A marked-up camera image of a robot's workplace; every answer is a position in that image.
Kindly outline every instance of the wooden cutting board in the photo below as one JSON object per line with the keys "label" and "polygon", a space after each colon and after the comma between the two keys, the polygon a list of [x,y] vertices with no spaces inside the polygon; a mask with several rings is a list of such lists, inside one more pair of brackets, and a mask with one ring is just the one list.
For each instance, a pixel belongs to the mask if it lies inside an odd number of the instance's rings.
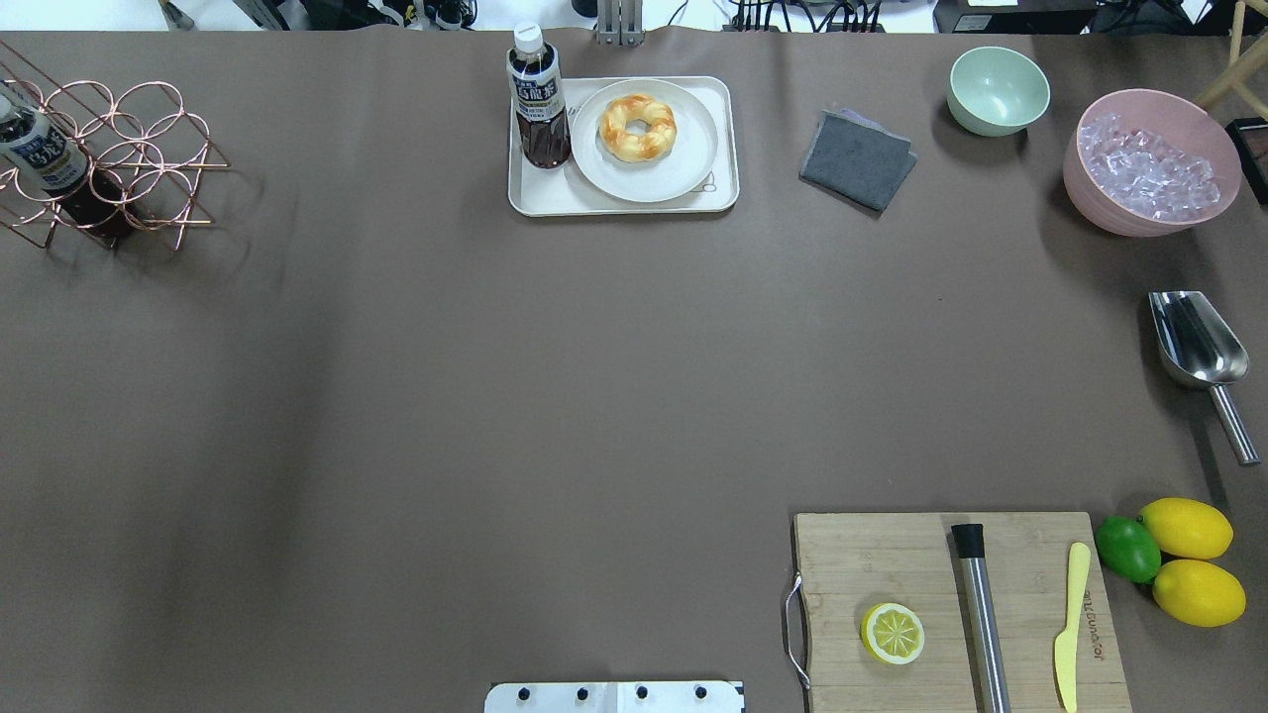
{"label": "wooden cutting board", "polygon": [[[1052,641],[1065,627],[1066,558],[1078,540],[1093,548],[1078,651],[1079,710],[1131,710],[1087,513],[869,513],[795,518],[810,713],[980,709],[965,590],[950,540],[959,523],[983,524],[1012,709],[1063,710]],[[907,605],[924,624],[924,652],[912,664],[883,664],[860,641],[862,617],[881,601]]]}

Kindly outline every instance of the bottle cap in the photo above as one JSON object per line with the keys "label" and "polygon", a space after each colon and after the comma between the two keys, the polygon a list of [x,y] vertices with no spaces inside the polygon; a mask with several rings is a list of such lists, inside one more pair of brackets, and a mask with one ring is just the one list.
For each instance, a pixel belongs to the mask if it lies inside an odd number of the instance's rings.
{"label": "bottle cap", "polygon": [[541,27],[538,23],[515,25],[515,48],[524,53],[538,52],[545,41],[541,39]]}

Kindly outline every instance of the lime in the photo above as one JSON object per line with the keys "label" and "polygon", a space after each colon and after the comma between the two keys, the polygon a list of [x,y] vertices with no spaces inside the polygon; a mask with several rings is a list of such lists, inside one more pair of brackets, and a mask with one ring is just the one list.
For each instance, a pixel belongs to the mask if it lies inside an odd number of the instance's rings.
{"label": "lime", "polygon": [[864,615],[864,647],[886,664],[910,664],[924,651],[921,618],[902,604],[877,604]]}
{"label": "lime", "polygon": [[1158,542],[1136,520],[1110,515],[1097,528],[1096,542],[1101,561],[1136,584],[1149,582],[1163,566]]}

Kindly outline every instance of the gray cloth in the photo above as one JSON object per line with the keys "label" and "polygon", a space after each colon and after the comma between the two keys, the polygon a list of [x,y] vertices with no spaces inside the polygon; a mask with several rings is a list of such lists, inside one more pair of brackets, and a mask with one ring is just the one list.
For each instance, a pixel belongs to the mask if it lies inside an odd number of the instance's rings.
{"label": "gray cloth", "polygon": [[884,211],[915,166],[912,141],[853,112],[823,112],[801,178]]}

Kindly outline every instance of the white tray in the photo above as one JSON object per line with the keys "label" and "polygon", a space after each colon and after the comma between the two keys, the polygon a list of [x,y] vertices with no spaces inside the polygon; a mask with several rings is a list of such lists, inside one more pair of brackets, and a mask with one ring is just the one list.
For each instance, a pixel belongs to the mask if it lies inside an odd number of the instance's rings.
{"label": "white tray", "polygon": [[[563,95],[569,115],[609,84],[633,77],[564,79]],[[539,169],[524,157],[515,108],[510,113],[506,197],[525,216],[610,216],[620,213],[709,213],[725,211],[739,198],[739,165],[735,161],[735,126],[730,113],[730,90],[711,76],[638,77],[677,84],[709,109],[718,128],[718,156],[704,183],[686,195],[661,203],[634,203],[609,195],[586,180],[572,159],[557,169]]]}

